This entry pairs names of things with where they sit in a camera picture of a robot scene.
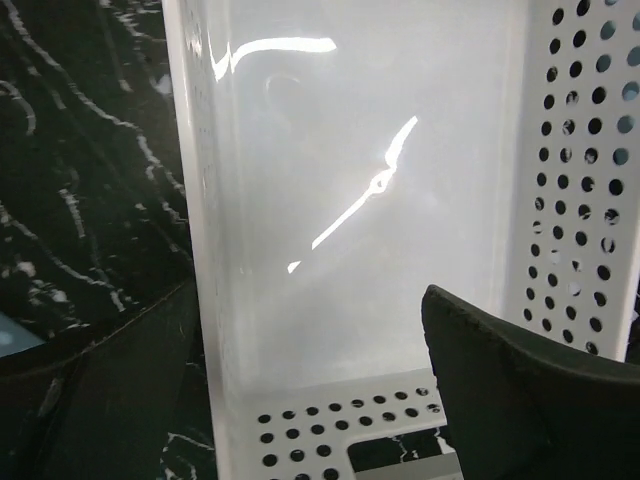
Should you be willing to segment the small blue perforated basket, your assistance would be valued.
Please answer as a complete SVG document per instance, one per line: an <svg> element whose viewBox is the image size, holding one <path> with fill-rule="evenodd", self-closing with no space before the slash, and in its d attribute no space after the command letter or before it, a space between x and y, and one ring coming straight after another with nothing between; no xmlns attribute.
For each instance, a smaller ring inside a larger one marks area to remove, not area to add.
<svg viewBox="0 0 640 480"><path fill-rule="evenodd" d="M7 357L20 353L40 345L46 341L29 329L21 325L17 320L0 313L0 357Z"/></svg>

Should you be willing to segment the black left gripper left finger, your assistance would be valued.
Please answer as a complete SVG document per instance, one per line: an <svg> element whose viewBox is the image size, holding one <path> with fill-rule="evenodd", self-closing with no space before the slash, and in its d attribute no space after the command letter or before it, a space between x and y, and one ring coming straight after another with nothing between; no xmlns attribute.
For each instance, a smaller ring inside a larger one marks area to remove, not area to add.
<svg viewBox="0 0 640 480"><path fill-rule="evenodd" d="M196 283L1 358L5 479L204 479L215 446Z"/></svg>

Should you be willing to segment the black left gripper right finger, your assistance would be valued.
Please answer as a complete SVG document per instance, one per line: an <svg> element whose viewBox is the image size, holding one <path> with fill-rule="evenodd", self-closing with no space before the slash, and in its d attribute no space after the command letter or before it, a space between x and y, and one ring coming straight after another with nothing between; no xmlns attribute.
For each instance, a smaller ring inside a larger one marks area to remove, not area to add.
<svg viewBox="0 0 640 480"><path fill-rule="evenodd" d="M421 315L464 478L638 478L638 366L561 345L436 285Z"/></svg>

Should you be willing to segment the large blue perforated basket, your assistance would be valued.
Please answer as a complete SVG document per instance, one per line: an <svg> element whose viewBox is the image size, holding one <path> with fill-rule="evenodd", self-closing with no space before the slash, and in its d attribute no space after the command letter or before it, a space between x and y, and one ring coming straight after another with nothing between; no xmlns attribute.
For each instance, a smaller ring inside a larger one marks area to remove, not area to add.
<svg viewBox="0 0 640 480"><path fill-rule="evenodd" d="M598 137L604 141L607 155L620 170L637 168L639 150L639 92L626 100L623 90L629 83L639 84L639 65L629 64L629 54L639 48L639 32L633 28L638 7L627 8L622 1L605 5L605 17L599 25L595 46L598 56L610 58L609 67L597 74L596 86L606 91L597 105L603 122Z"/></svg>

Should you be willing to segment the white perforated plastic basket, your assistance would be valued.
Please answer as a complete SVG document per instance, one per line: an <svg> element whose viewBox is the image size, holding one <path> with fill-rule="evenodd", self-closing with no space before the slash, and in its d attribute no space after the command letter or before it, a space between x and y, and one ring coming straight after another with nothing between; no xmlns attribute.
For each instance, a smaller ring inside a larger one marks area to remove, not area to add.
<svg viewBox="0 0 640 480"><path fill-rule="evenodd" d="M598 135L619 1L167 1L216 464L351 479L446 417L429 285L623 361L637 168Z"/></svg>

